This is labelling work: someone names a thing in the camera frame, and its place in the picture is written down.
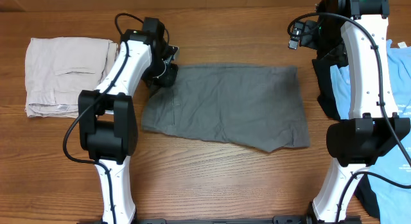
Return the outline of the grey shorts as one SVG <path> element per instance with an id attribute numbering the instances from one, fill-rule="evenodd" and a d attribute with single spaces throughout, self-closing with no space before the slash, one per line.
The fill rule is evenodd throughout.
<path id="1" fill-rule="evenodd" d="M 143 130 L 272 152 L 304 148 L 310 134 L 295 66 L 187 65 L 155 92 Z"/>

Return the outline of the beige shorts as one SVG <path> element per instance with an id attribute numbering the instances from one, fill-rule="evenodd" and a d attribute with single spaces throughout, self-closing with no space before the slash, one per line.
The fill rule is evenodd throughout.
<path id="1" fill-rule="evenodd" d="M 87 37 L 32 38 L 25 57 L 28 117 L 78 116 L 78 96 L 108 75 L 118 44 Z"/>

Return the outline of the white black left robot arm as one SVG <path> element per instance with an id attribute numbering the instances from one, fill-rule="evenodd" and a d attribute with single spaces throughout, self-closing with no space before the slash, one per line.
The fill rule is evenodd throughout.
<path id="1" fill-rule="evenodd" d="M 74 123 L 81 147 L 89 155 L 86 162 L 99 175 L 101 223 L 136 222 L 130 182 L 130 161 L 138 138 L 133 96 L 140 81 L 171 86 L 177 76 L 173 62 L 178 52 L 177 46 L 170 45 L 168 30 L 127 30 L 110 73 L 94 90 L 79 95 Z"/>

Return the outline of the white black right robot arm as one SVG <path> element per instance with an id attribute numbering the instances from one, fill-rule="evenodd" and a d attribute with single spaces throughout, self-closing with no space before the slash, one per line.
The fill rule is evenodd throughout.
<path id="1" fill-rule="evenodd" d="M 410 120 L 398 116 L 387 60 L 389 0 L 322 0 L 311 14 L 294 19 L 288 34 L 318 58 L 345 58 L 349 64 L 349 117 L 328 128 L 332 161 L 303 223 L 359 223 L 347 206 L 360 180 L 377 159 L 400 146 Z"/>

